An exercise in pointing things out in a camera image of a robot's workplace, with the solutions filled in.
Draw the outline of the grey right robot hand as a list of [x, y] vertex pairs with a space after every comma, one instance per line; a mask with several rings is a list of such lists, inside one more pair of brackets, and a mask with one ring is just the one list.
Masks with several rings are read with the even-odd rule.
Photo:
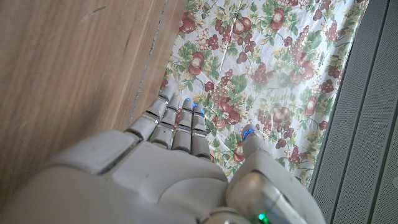
[[307, 189], [253, 125], [228, 179], [211, 160], [203, 106], [164, 88], [125, 131], [62, 151], [15, 194], [2, 223], [323, 223]]

